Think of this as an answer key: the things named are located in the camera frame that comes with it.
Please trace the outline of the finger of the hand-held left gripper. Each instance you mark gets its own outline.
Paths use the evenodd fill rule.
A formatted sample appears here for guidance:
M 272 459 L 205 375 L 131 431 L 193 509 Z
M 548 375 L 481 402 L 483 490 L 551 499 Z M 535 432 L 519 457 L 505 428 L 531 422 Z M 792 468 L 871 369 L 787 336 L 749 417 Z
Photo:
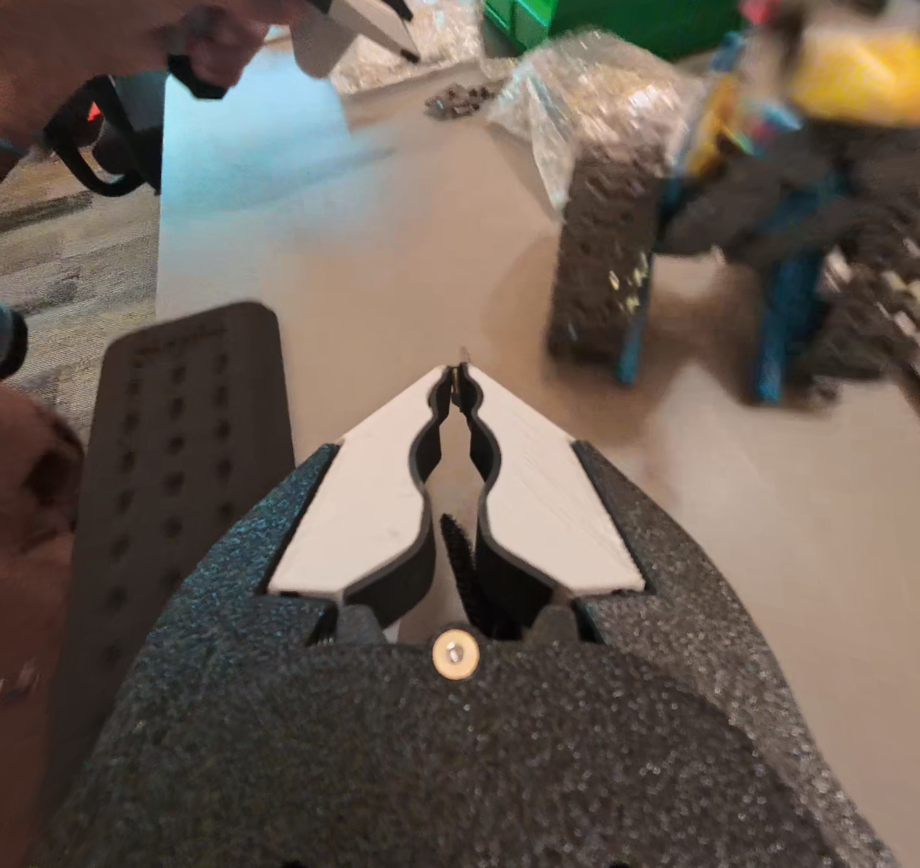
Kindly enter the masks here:
M 406 0 L 304 1 L 309 11 L 291 26 L 298 65 L 336 65 L 359 36 L 410 63 L 420 61 Z
M 291 36 L 299 69 L 313 79 L 324 79 L 359 36 L 399 54 L 400 17 L 381 10 L 305 9 L 292 24 Z

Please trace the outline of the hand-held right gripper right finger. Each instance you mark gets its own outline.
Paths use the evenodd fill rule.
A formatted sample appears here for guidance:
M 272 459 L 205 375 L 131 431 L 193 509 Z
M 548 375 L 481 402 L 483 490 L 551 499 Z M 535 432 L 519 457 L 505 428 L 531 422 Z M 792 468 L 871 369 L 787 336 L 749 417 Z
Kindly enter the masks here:
M 554 599 L 640 593 L 646 579 L 577 442 L 468 365 L 464 414 L 480 477 L 475 561 L 486 597 L 517 625 Z

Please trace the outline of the small bubble wrap bag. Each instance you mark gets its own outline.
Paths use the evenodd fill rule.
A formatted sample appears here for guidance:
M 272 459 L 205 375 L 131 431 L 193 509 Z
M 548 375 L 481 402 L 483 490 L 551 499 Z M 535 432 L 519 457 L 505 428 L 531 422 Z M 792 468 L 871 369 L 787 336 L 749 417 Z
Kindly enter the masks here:
M 419 60 L 410 61 L 358 37 L 329 77 L 341 99 L 357 99 L 487 59 L 483 0 L 408 0 L 408 6 L 413 12 L 408 31 Z

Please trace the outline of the grey desk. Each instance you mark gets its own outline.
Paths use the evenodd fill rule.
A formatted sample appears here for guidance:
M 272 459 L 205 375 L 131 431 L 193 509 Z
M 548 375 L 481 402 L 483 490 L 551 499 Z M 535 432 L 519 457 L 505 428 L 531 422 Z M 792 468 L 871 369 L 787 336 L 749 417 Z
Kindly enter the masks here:
M 157 319 L 274 310 L 299 461 L 463 356 L 590 441 L 730 581 L 838 780 L 918 866 L 918 401 L 745 403 L 757 282 L 717 256 L 658 261 L 633 387 L 549 359 L 558 224 L 531 150 L 423 110 L 476 74 L 343 103 L 279 43 L 220 102 L 171 80 Z

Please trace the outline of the person's left hand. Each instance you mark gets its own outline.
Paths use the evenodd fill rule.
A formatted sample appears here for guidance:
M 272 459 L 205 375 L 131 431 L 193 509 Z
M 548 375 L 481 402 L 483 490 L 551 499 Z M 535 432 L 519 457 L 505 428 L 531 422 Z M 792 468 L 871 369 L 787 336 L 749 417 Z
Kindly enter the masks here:
M 88 80 L 167 68 L 186 56 L 205 83 L 239 80 L 300 0 L 1 0 L 2 155 L 21 157 Z

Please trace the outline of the blue grey toy robot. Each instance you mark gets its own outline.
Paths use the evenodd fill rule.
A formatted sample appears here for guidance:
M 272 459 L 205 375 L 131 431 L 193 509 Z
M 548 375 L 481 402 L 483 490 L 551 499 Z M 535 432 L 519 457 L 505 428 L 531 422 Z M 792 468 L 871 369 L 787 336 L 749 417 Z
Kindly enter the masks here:
M 673 173 L 576 162 L 546 350 L 638 373 L 656 256 L 758 277 L 752 400 L 918 377 L 918 0 L 740 0 Z

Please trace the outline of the large bubble wrap bag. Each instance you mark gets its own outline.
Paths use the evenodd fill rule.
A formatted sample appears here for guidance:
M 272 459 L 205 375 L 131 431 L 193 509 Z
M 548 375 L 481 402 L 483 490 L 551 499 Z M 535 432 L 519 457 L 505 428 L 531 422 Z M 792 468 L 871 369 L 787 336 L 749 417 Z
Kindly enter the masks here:
M 711 84 L 703 69 L 674 65 L 600 30 L 543 42 L 507 75 L 487 120 L 529 147 L 558 213 L 576 162 L 591 153 L 669 177 Z

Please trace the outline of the pile of grey track links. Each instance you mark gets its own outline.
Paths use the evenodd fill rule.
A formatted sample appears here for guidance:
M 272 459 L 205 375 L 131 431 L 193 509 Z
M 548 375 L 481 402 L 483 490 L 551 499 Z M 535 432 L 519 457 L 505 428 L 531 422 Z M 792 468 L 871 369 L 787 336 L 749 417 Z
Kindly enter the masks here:
M 475 115 L 501 93 L 506 81 L 500 79 L 477 84 L 452 83 L 425 101 L 424 112 L 438 121 Z

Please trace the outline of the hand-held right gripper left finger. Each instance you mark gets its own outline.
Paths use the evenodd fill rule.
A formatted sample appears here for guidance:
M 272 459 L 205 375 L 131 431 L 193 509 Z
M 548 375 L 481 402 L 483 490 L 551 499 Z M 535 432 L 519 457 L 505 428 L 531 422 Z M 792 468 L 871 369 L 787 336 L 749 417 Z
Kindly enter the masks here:
M 437 366 L 339 439 L 267 593 L 364 606 L 384 630 L 425 598 L 435 567 L 427 481 L 452 388 L 452 369 Z

